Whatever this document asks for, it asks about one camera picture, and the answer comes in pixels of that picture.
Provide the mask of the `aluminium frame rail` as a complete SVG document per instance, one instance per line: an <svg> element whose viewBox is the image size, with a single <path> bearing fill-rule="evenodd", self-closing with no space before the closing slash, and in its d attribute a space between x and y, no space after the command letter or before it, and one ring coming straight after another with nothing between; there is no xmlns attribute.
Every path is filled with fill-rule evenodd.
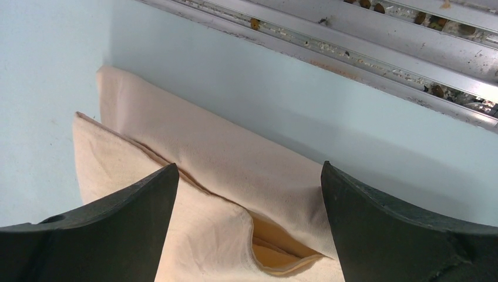
<svg viewBox="0 0 498 282"><path fill-rule="evenodd" d="M497 132L496 1L147 4Z"/></svg>

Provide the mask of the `beige cloth wrap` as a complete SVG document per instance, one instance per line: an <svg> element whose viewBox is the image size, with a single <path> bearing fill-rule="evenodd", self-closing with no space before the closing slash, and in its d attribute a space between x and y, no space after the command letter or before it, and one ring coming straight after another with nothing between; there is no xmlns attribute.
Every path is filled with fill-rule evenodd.
<svg viewBox="0 0 498 282"><path fill-rule="evenodd" d="M111 66L73 120L90 203L161 167L179 184L157 281L343 281L320 164Z"/></svg>

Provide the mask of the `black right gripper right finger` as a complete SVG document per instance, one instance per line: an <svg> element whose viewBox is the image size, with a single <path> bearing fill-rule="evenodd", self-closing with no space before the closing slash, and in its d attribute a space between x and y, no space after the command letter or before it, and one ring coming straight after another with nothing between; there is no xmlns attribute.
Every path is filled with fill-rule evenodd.
<svg viewBox="0 0 498 282"><path fill-rule="evenodd" d="M346 281L496 281L497 228L410 204L325 162L321 187Z"/></svg>

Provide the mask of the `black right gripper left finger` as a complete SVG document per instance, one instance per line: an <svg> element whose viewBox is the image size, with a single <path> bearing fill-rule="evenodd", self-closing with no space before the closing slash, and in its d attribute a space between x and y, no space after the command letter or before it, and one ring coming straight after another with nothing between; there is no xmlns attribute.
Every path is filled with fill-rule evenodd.
<svg viewBox="0 0 498 282"><path fill-rule="evenodd" d="M175 164L77 209L1 228L2 281L153 281L179 184Z"/></svg>

